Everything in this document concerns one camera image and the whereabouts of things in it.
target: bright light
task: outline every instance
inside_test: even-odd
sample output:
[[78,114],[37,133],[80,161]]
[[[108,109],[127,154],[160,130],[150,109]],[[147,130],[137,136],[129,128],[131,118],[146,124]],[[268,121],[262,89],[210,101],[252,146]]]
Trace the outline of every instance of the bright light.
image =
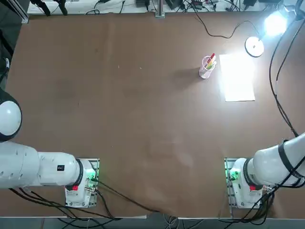
[[264,28],[269,36],[283,34],[287,28],[287,19],[280,12],[274,12],[265,19]]

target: white robotic arm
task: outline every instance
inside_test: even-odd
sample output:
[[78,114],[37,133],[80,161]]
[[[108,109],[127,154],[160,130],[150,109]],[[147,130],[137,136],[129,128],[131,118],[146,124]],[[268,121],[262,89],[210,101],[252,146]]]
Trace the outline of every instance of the white robotic arm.
[[[305,133],[280,145],[258,150],[253,158],[239,158],[230,170],[238,208],[252,208],[262,197],[263,186],[275,186],[290,174],[305,156]],[[283,184],[299,185],[305,178],[302,164]]]
[[61,152],[37,152],[13,142],[0,143],[0,188],[65,186],[66,205],[88,208],[96,204],[97,172],[88,159]]

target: brown table surface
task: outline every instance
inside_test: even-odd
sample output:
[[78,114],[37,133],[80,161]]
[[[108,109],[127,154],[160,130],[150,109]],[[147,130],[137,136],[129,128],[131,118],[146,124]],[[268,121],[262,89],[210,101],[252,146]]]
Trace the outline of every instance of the brown table surface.
[[[201,13],[210,33],[229,35],[261,13]],[[284,39],[279,62],[298,23]],[[250,24],[231,39],[207,35],[189,14],[31,17],[23,25],[7,91],[20,103],[23,124],[15,142],[39,151],[100,158],[100,179],[136,201],[181,217],[229,217],[225,157],[250,157],[292,133],[272,97],[268,68],[278,38],[265,38],[253,59],[254,102],[226,103],[217,65],[201,80],[198,68],[211,53],[244,52],[255,35]],[[279,99],[298,132],[305,130],[302,31],[278,83]],[[64,203],[63,187],[35,188]],[[147,211],[104,191],[116,216]],[[304,217],[303,190],[277,192],[270,217]],[[1,216],[62,216],[1,190]],[[89,209],[105,214],[103,204]]]

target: clear plastic cup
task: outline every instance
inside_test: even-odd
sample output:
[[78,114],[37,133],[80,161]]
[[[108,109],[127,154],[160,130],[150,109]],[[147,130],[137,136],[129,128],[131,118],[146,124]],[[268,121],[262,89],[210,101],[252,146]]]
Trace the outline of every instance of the clear plastic cup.
[[207,70],[205,68],[205,66],[208,64],[208,60],[210,59],[209,56],[205,56],[203,59],[202,59],[202,63],[201,63],[201,67],[199,69],[199,76],[203,79],[207,79],[210,77],[211,75],[211,72],[213,71],[213,69],[215,68],[216,65],[214,65],[211,69]]

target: wire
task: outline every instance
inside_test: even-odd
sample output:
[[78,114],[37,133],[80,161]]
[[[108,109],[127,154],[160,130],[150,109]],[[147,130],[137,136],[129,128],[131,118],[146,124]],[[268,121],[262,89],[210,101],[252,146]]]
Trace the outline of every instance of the wire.
[[256,201],[256,202],[253,204],[252,208],[247,212],[247,214],[246,214],[244,217],[242,217],[241,219],[234,220],[234,221],[230,222],[224,229],[229,228],[229,227],[230,227],[232,224],[234,224],[234,223],[238,223],[238,222],[247,223],[247,222],[253,221],[253,217],[250,218],[250,219],[246,219],[246,217],[250,214],[250,212],[254,209],[254,207],[255,207],[260,201],[262,201],[262,200],[264,199],[264,200],[263,200],[263,203],[267,201],[267,207],[266,207],[266,211],[265,211],[264,220],[263,220],[263,222],[262,222],[262,224],[263,224],[263,223],[265,222],[265,219],[267,218],[266,215],[267,215],[267,213],[268,213],[268,210],[270,209],[271,205],[273,204],[273,200],[274,200],[274,198],[275,198],[275,192],[276,192],[279,188],[283,187],[283,184],[284,184],[284,183],[292,176],[292,174],[293,174],[293,173],[303,164],[304,161],[305,161],[305,156],[304,156],[304,157],[302,158],[302,160],[301,160],[301,161],[300,161],[300,162],[290,171],[289,175],[281,182],[281,184],[276,184],[272,191],[270,191],[269,193],[266,193],[266,194],[262,195],[262,197],[261,197],[258,201]]
[[[97,228],[97,227],[100,227],[100,225],[95,225],[95,226],[89,226],[89,227],[82,227],[82,226],[77,226],[77,225],[74,225],[74,224],[72,224],[72,222],[66,222],[66,221],[64,221],[64,220],[62,220],[61,218],[57,218],[59,221],[61,221],[61,222],[63,222],[63,223],[65,223],[65,224],[67,224],[68,226],[72,226],[72,227],[75,227],[75,228]],[[111,219],[111,220],[109,220],[109,221],[107,221],[107,222],[105,222],[105,223],[102,223],[102,225],[104,226],[104,225],[106,225],[106,224],[108,224],[108,223],[110,223],[110,222],[112,222],[113,221],[113,219]]]
[[52,11],[52,13],[51,14],[53,14],[57,9],[58,9],[58,7],[59,7],[59,5],[56,7],[56,9],[55,10],[53,10]]
[[283,67],[283,65],[284,65],[284,62],[285,62],[285,60],[286,60],[286,58],[287,58],[287,56],[288,56],[288,54],[289,54],[289,52],[290,52],[290,49],[291,49],[291,47],[292,47],[292,44],[294,43],[295,38],[296,38],[296,36],[298,35],[298,33],[300,32],[300,29],[302,28],[303,24],[304,24],[304,22],[301,24],[301,26],[299,27],[299,29],[296,31],[296,33],[295,33],[295,35],[294,35],[294,37],[293,37],[293,39],[292,39],[292,41],[291,41],[291,43],[290,43],[290,45],[289,45],[289,48],[288,48],[288,50],[287,50],[287,53],[286,53],[286,55],[285,55],[285,57],[284,57],[284,59],[283,59],[283,62],[281,63],[281,66],[280,66],[280,68],[279,68],[279,70],[278,70],[278,72],[277,72],[277,75],[276,75],[276,82],[278,81],[278,77],[279,77],[280,71],[281,71],[281,69],[282,69],[282,67]]
[[103,182],[101,182],[101,181],[98,181],[97,179],[94,179],[94,178],[93,178],[93,179],[91,179],[91,180],[92,180],[92,181],[95,181],[95,182],[98,182],[99,184],[101,184],[101,185],[107,187],[108,189],[110,189],[111,191],[115,192],[115,193],[118,194],[119,196],[125,198],[126,200],[129,200],[130,202],[134,203],[135,205],[137,205],[137,206],[139,206],[139,207],[141,207],[141,208],[143,208],[143,209],[145,209],[145,210],[147,210],[147,211],[159,212],[159,211],[157,211],[157,210],[154,210],[154,209],[148,208],[148,207],[146,207],[146,206],[144,206],[144,205],[142,205],[142,204],[139,204],[138,202],[134,201],[133,199],[130,199],[129,197],[127,197],[127,196],[123,195],[122,193],[120,193],[120,192],[114,190],[112,187],[106,185],[105,183],[103,183]]
[[109,211],[109,208],[108,208],[108,206],[107,206],[107,203],[106,203],[106,200],[105,200],[104,196],[100,193],[99,190],[95,190],[95,192],[101,197],[101,199],[102,199],[102,201],[103,201],[103,204],[104,204],[104,206],[105,206],[105,209],[106,209],[106,212],[107,212],[108,216],[109,216],[110,218],[114,219],[114,216],[113,216],[113,215],[110,213],[110,211]]
[[197,227],[199,224],[201,224],[203,221],[205,221],[205,219],[200,220],[198,223],[196,223],[195,225],[193,225],[187,229],[193,229],[193,228]]
[[156,6],[154,5],[154,2],[152,3],[152,5],[153,5],[153,7],[154,7],[154,10],[157,11]]
[[120,13],[122,13],[124,3],[125,3],[125,1],[122,2],[122,8],[121,8],[121,10],[120,10]]
[[210,0],[210,1],[211,1],[211,4],[212,4],[212,7],[213,7],[214,12],[216,12],[214,3],[212,2],[212,0]]
[[100,10],[98,10],[98,9],[92,9],[92,10],[85,12],[85,15],[88,15],[90,12],[94,12],[95,15],[96,15],[96,12],[98,12],[99,14],[101,13]]
[[209,36],[211,36],[211,37],[222,37],[222,38],[225,38],[225,39],[230,39],[231,37],[233,37],[233,35],[234,35],[235,31],[237,30],[237,28],[240,27],[242,24],[244,24],[244,23],[246,23],[246,22],[250,23],[250,24],[253,26],[253,28],[255,29],[255,31],[256,31],[256,33],[258,34],[258,36],[260,36],[260,34],[259,34],[258,30],[256,29],[256,27],[254,26],[254,24],[253,24],[251,21],[249,21],[249,20],[245,20],[245,21],[243,21],[243,22],[237,24],[237,25],[235,26],[235,28],[233,29],[233,32],[232,32],[232,34],[231,34],[230,36],[212,35],[212,34],[210,34],[210,32],[208,31],[208,29],[207,29],[205,23],[204,23],[203,20],[199,17],[199,15],[197,14],[196,11],[195,11],[195,14],[196,14],[197,18],[199,19],[199,21],[201,22],[201,24],[204,26],[205,31],[207,32],[207,34],[208,34]]
[[[277,50],[279,44],[281,43],[281,41],[282,41],[284,35],[285,35],[285,34],[287,33],[287,31],[291,28],[291,25],[292,25],[293,23],[294,23],[294,21],[293,21],[292,23],[289,24],[287,30],[286,30],[285,33],[282,35],[282,37],[279,39],[279,41],[278,41],[278,43],[277,43],[277,45],[276,45],[276,47],[275,47],[275,49],[274,49],[274,52],[273,52],[273,54],[272,54],[271,61],[270,61],[270,66],[269,66],[269,83],[270,83],[270,88],[271,88],[272,94],[273,94],[273,96],[274,96],[274,98],[275,98],[276,105],[277,105],[277,107],[278,107],[278,110],[279,110],[281,116],[283,117],[283,119],[284,119],[284,121],[287,123],[287,125],[290,127],[290,129],[291,129],[291,131],[294,133],[295,137],[297,137],[297,136],[299,136],[299,134],[296,132],[296,130],[295,130],[294,127],[292,126],[292,124],[291,124],[291,122],[290,122],[290,120],[289,120],[289,118],[288,118],[288,115],[286,114],[286,112],[284,111],[282,105],[280,104],[280,102],[279,102],[279,100],[278,100],[278,98],[277,98],[277,94],[275,93],[275,91],[274,91],[274,89],[273,89],[272,80],[271,80],[271,68],[272,68],[272,63],[273,63],[273,59],[274,59],[276,50]],[[294,39],[296,38],[296,35],[299,33],[299,31],[300,31],[300,29],[302,28],[302,26],[304,25],[304,23],[305,23],[305,20],[303,20],[301,26],[299,27],[299,29],[298,29],[297,32],[295,33]]]
[[234,2],[231,2],[231,1],[228,1],[228,0],[224,0],[224,1],[234,5],[238,9],[238,11],[240,11],[240,8],[236,4],[234,4]]
[[70,226],[70,225],[72,225],[72,224],[68,224],[68,223],[67,223],[62,229],[65,229],[66,227],[68,227],[68,226]]
[[48,207],[53,207],[53,208],[59,207],[59,208],[65,208],[65,209],[74,209],[74,210],[77,210],[77,211],[82,211],[82,212],[90,213],[90,214],[93,214],[93,215],[96,215],[96,216],[100,216],[100,217],[105,217],[105,218],[111,219],[108,216],[105,216],[105,215],[102,215],[102,214],[99,214],[99,213],[96,213],[96,212],[86,211],[86,210],[81,209],[81,208],[73,208],[73,207],[69,207],[69,206],[62,207],[62,205],[60,205],[60,204],[58,204],[58,203],[56,203],[54,201],[47,201],[47,202],[50,202],[50,203],[54,203],[53,205],[52,204],[46,204],[44,202],[39,202],[39,201],[30,199],[30,198],[27,198],[27,197],[23,196],[22,194],[20,194],[19,192],[17,192],[16,190],[12,189],[12,188],[9,188],[9,190],[12,191],[13,193],[15,193],[17,196],[21,197],[22,199],[25,199],[27,201],[30,201],[30,202],[33,202],[33,203],[36,203],[36,204],[40,204],[40,205],[44,205],[44,206],[48,206]]
[[[48,202],[48,203],[56,203],[56,202],[49,201],[49,200],[47,200],[47,199],[41,197],[40,195],[38,195],[37,193],[35,193],[35,192],[33,192],[33,191],[31,191],[31,193],[33,193],[34,195],[38,196],[39,198],[36,198],[36,197],[31,196],[30,194],[26,193],[22,188],[19,188],[19,190],[20,190],[24,195],[26,195],[26,196],[28,196],[28,197],[30,197],[30,198],[32,198],[32,199],[43,200],[43,201],[46,201],[46,202]],[[106,223],[100,224],[98,221],[92,219],[92,221],[95,222],[95,223],[97,224],[97,226],[93,226],[93,227],[79,227],[79,226],[73,225],[73,224],[71,224],[71,223],[73,223],[73,222],[76,221],[76,220],[81,220],[81,221],[86,221],[86,220],[77,217],[70,209],[67,208],[67,206],[63,206],[63,205],[58,204],[58,203],[56,203],[56,204],[57,204],[59,207],[62,207],[62,208],[64,208],[64,209],[67,209],[67,210],[76,218],[75,220],[73,220],[73,221],[70,222],[70,223],[63,221],[63,220],[61,220],[60,218],[58,218],[58,220],[60,220],[60,221],[62,221],[62,222],[64,222],[64,223],[66,223],[67,225],[72,225],[72,226],[78,227],[78,228],[95,228],[95,227],[102,227],[103,229],[105,229],[105,227],[103,227],[103,225],[105,225],[105,224],[107,224],[107,223],[110,223],[110,222],[112,222],[112,221],[114,221],[114,220],[121,220],[120,218],[111,219],[110,221],[107,221]],[[55,205],[52,205],[52,206],[55,207],[55,208],[57,208],[58,210],[60,210],[60,211],[61,211],[64,215],[66,215],[67,217],[71,218],[71,216],[69,216],[66,212],[62,211],[59,207],[56,207]]]

